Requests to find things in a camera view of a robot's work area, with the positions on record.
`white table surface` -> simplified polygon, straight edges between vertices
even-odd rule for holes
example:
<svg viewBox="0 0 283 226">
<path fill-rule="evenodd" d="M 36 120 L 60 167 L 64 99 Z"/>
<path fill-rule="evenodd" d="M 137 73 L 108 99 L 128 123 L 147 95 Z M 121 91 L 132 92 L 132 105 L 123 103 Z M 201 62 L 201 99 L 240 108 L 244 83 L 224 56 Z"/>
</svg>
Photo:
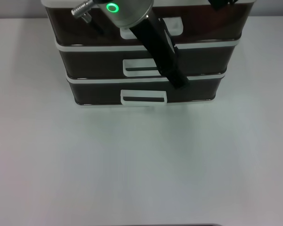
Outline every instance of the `white table surface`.
<svg viewBox="0 0 283 226">
<path fill-rule="evenodd" d="M 84 109 L 46 19 L 0 19 L 0 226 L 283 226 L 283 17 L 213 102 Z"/>
</svg>

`drawer handle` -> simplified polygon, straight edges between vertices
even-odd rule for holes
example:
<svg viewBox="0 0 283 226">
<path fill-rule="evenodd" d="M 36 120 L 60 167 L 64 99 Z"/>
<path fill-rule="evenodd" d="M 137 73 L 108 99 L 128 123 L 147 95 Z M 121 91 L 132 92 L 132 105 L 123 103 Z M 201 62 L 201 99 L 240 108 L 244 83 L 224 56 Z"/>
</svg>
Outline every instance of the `drawer handle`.
<svg viewBox="0 0 283 226">
<path fill-rule="evenodd" d="M 181 17 L 163 18 L 166 26 L 172 36 L 179 36 L 183 33 L 183 21 Z M 135 35 L 129 29 L 120 29 L 123 39 L 136 39 Z"/>
<path fill-rule="evenodd" d="M 123 60 L 123 70 L 126 77 L 161 76 L 153 59 Z"/>
<path fill-rule="evenodd" d="M 124 106 L 165 106 L 167 104 L 166 91 L 121 90 L 121 103 Z"/>
</svg>

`stacked drawers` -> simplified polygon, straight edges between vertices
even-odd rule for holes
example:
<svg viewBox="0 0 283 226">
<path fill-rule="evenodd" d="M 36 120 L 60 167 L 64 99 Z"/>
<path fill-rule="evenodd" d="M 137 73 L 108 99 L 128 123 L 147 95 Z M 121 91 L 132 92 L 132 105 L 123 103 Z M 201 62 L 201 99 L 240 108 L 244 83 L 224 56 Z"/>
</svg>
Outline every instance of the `stacked drawers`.
<svg viewBox="0 0 283 226">
<path fill-rule="evenodd" d="M 42 0 L 61 53 L 67 80 L 80 105 L 165 105 L 212 100 L 255 0 L 215 11 L 207 0 L 155 0 L 178 47 L 178 64 L 190 85 L 175 90 L 156 70 L 149 52 L 129 30 L 116 28 L 95 8 L 99 35 L 71 8 L 82 0 Z"/>
</svg>

